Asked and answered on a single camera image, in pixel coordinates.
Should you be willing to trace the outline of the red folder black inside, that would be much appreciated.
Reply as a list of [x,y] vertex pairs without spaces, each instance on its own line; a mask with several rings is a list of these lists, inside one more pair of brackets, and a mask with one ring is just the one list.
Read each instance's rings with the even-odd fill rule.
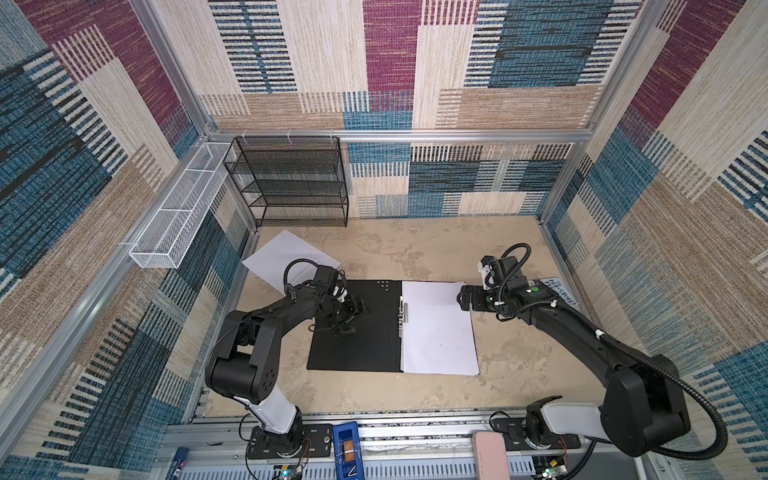
[[352,280],[348,288],[370,310],[352,321],[356,332],[335,336],[330,327],[317,327],[306,368],[316,371],[404,373],[401,340],[405,305],[400,280]]

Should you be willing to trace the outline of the white sheet front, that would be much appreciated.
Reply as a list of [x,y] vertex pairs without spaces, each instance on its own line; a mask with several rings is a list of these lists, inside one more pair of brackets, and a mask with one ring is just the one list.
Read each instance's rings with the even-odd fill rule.
[[401,370],[406,374],[477,376],[471,315],[458,301],[463,284],[405,281]]

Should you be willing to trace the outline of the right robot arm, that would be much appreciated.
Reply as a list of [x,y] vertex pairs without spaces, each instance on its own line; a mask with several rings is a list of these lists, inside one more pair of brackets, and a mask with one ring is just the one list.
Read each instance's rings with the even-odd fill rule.
[[[505,250],[500,257],[484,256],[478,264],[481,282],[461,287],[456,300],[464,311],[488,312],[500,322],[521,320],[556,340],[595,375],[605,389],[599,406],[558,413],[558,396],[527,408],[528,438],[543,432],[580,435],[613,444],[622,453],[640,457],[648,452],[687,461],[710,460],[724,452],[728,430],[716,407],[685,382],[676,365],[663,355],[650,357],[603,331],[572,307],[555,290],[522,273],[524,255]],[[694,451],[668,448],[691,430],[686,401],[694,400],[715,429],[711,445]]]

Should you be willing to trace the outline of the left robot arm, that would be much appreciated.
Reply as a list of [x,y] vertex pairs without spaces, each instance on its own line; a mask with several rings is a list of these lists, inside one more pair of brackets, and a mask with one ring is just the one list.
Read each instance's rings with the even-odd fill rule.
[[282,299],[227,314],[204,373],[209,389],[244,406],[259,420],[253,443],[288,456],[304,448],[306,440],[299,407],[277,386],[283,336],[307,320],[323,321],[335,335],[352,334],[352,321],[369,309],[349,291],[342,271],[308,258],[288,263],[282,281]]

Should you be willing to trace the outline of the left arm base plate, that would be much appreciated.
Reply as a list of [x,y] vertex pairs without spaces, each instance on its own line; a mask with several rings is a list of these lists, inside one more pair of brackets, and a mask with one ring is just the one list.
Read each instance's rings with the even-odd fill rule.
[[246,447],[247,460],[326,458],[332,453],[331,424],[309,424],[300,430],[275,434],[254,427]]

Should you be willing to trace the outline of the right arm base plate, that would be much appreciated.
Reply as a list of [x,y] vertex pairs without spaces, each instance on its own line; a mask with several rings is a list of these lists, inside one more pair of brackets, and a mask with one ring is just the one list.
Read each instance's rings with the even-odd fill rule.
[[525,418],[493,415],[489,419],[493,432],[503,437],[505,448],[512,451],[568,450],[579,449],[581,441],[577,435],[557,435],[544,425],[529,427]]

